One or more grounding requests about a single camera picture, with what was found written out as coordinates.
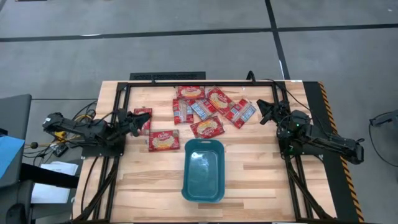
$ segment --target snack packet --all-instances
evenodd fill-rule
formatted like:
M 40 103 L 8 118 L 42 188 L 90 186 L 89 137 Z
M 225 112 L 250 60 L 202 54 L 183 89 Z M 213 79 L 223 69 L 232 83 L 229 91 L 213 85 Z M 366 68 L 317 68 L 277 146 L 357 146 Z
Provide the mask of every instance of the snack packet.
M 207 92 L 209 102 L 220 112 L 221 115 L 226 115 L 235 103 L 226 96 L 218 87 L 213 87 Z
M 242 99 L 231 108 L 231 111 L 225 115 L 225 118 L 230 120 L 235 127 L 241 128 L 254 112 L 256 112 L 256 108 L 248 100 Z
M 183 100 L 173 99 L 174 124 L 193 123 L 193 110 Z
M 203 139 L 212 138 L 225 132 L 223 123 L 217 116 L 192 124 L 191 129 L 196 138 Z
M 216 108 L 214 108 L 214 106 L 211 105 L 211 103 L 209 103 L 209 101 L 206 99 L 187 100 L 187 103 L 202 121 L 206 120 L 216 112 Z
M 204 86 L 178 86 L 177 99 L 179 100 L 197 100 L 204 99 L 205 87 Z
M 155 131 L 149 134 L 149 152 L 180 149 L 178 130 Z
M 136 108 L 134 109 L 134 114 L 139 115 L 143 113 L 149 113 L 152 115 L 152 108 Z M 150 118 L 144 125 L 142 125 L 140 135 L 149 135 L 150 133 Z

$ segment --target red snack packet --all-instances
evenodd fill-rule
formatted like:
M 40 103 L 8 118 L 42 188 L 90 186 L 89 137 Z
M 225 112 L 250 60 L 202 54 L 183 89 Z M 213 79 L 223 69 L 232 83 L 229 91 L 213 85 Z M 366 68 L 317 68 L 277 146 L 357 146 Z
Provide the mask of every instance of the red snack packet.
M 178 130 L 156 131 L 149 134 L 149 152 L 180 149 Z
M 213 87 L 207 93 L 207 98 L 223 116 L 235 105 L 235 103 L 217 87 Z
M 136 108 L 134 109 L 133 113 L 136 115 L 143 113 L 149 113 L 150 115 L 152 115 L 152 108 Z M 149 135 L 149 133 L 150 133 L 150 118 L 147 122 L 145 122 L 144 125 L 142 125 L 140 135 Z
M 212 138 L 225 132 L 223 124 L 217 116 L 200 121 L 191 125 L 191 129 L 196 138 Z
M 177 99 L 179 100 L 197 100 L 204 99 L 205 87 L 204 86 L 178 86 Z
M 209 101 L 206 99 L 187 100 L 187 103 L 202 121 L 206 120 L 216 112 L 216 108 L 214 108 L 214 106 L 211 105 L 211 103 L 209 103 Z
M 183 100 L 173 99 L 174 124 L 193 123 L 192 108 Z
M 256 108 L 248 100 L 242 99 L 238 104 L 231 108 L 231 110 L 225 115 L 225 118 L 230 120 L 235 127 L 241 128 L 254 112 L 256 112 Z

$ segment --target teal plastic bin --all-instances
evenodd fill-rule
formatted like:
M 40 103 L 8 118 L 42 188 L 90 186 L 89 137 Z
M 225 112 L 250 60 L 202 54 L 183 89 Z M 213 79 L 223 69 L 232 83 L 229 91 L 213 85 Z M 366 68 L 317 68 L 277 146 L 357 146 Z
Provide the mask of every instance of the teal plastic bin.
M 189 140 L 185 144 L 183 197 L 191 202 L 219 202 L 224 193 L 224 146 L 212 139 Z

